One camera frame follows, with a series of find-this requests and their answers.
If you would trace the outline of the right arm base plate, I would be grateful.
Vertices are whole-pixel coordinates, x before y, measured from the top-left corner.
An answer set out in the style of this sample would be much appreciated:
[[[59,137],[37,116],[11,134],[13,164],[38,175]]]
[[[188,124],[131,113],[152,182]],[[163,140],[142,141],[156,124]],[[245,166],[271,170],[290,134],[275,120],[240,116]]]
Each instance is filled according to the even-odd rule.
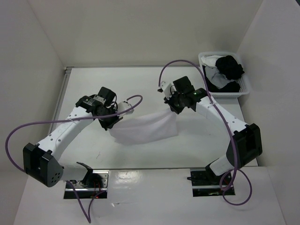
[[[187,180],[191,182],[193,197],[222,196],[221,176],[210,175],[204,168],[191,169]]]

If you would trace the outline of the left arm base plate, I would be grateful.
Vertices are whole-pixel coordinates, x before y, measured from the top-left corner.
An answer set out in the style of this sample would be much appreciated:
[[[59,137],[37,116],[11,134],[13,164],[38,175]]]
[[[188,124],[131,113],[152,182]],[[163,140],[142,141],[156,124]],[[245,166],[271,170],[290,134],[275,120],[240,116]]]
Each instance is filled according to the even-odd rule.
[[[109,171],[95,170],[88,184],[77,180],[71,180],[71,185],[66,184],[63,199],[76,199],[72,186],[75,188],[80,199],[106,199]]]

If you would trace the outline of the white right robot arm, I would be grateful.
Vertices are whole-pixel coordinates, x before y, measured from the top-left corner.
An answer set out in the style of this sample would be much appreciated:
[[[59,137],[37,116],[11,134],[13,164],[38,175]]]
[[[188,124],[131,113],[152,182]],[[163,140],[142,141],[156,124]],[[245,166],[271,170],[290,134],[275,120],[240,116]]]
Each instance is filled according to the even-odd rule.
[[[205,89],[196,90],[188,77],[184,76],[173,83],[162,81],[159,87],[165,95],[164,102],[171,111],[180,114],[185,108],[192,109],[217,126],[225,128],[229,134],[230,141],[225,155],[205,167],[208,183],[216,184],[225,172],[240,169],[262,154],[259,127],[237,119],[213,97],[209,97]]]

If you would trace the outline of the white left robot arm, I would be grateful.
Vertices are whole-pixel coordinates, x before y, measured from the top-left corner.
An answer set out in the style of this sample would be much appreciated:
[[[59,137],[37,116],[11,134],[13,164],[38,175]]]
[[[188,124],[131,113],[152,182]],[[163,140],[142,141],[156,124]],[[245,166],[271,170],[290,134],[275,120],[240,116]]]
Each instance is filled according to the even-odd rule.
[[[47,187],[53,187],[60,180],[76,180],[82,187],[93,182],[93,170],[84,163],[60,165],[59,159],[68,145],[91,124],[95,117],[105,130],[120,121],[113,105],[115,92],[101,87],[98,94],[80,98],[67,121],[61,123],[46,138],[37,144],[28,143],[23,149],[25,173]]]

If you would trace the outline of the white tank top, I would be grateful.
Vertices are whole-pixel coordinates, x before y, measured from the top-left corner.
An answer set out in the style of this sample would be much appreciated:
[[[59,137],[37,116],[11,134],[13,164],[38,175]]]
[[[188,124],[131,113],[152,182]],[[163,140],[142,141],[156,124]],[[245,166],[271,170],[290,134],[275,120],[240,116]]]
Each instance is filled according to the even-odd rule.
[[[155,142],[178,135],[176,117],[176,113],[165,109],[118,122],[109,133],[115,142],[123,145]]]

